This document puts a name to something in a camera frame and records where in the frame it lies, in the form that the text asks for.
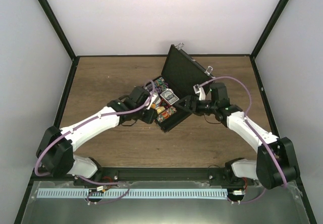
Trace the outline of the blue boxed card deck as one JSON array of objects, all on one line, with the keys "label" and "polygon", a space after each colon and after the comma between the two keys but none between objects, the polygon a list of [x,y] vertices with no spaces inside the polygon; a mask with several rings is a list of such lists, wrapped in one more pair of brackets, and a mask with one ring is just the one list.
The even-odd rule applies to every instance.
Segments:
[{"label": "blue boxed card deck", "polygon": [[168,104],[174,105],[177,101],[179,101],[179,97],[175,95],[175,93],[167,88],[161,94],[160,97]]}]

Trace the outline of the unboxed banded card deck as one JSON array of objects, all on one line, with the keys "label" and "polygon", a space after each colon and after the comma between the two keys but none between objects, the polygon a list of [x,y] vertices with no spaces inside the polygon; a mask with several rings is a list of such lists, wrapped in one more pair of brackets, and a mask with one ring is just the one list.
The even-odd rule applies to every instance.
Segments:
[{"label": "unboxed banded card deck", "polygon": [[156,111],[158,114],[162,113],[164,110],[166,110],[166,108],[164,106],[159,106],[156,108]]}]

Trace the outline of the black poker set case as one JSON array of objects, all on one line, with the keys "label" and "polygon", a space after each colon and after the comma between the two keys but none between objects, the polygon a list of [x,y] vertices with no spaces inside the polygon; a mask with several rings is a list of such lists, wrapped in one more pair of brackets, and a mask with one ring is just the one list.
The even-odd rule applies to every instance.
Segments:
[{"label": "black poker set case", "polygon": [[[174,94],[182,98],[192,95],[196,96],[193,86],[202,84],[212,78],[212,67],[205,69],[195,59],[193,59],[184,50],[178,49],[174,44],[170,46],[164,67],[161,74],[154,80],[162,77],[168,87]],[[176,112],[163,122],[155,121],[160,129],[166,133],[179,125],[185,119],[192,115],[192,113],[176,108]]]}]

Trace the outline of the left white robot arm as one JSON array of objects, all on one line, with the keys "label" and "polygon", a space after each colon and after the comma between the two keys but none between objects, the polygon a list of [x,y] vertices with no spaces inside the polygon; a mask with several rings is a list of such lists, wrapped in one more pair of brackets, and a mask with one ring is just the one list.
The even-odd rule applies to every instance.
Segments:
[{"label": "left white robot arm", "polygon": [[74,175],[93,186],[102,185],[102,167],[92,157],[80,157],[75,151],[100,133],[126,121],[153,122],[156,110],[151,107],[155,90],[137,86],[128,96],[110,101],[99,112],[73,125],[46,129],[36,152],[34,173],[55,178]]}]

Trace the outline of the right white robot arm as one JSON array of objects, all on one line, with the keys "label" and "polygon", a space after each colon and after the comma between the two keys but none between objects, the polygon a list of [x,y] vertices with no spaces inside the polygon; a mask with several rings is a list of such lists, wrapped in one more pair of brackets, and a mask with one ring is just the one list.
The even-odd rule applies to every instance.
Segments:
[{"label": "right white robot arm", "polygon": [[300,177],[300,170],[292,141],[266,131],[237,105],[230,103],[224,83],[210,85],[211,99],[207,100],[203,87],[193,87],[195,96],[188,95],[176,106],[197,116],[214,115],[226,128],[238,134],[256,152],[256,160],[238,158],[226,163],[225,181],[236,185],[242,178],[259,181],[266,189],[285,186]]}]

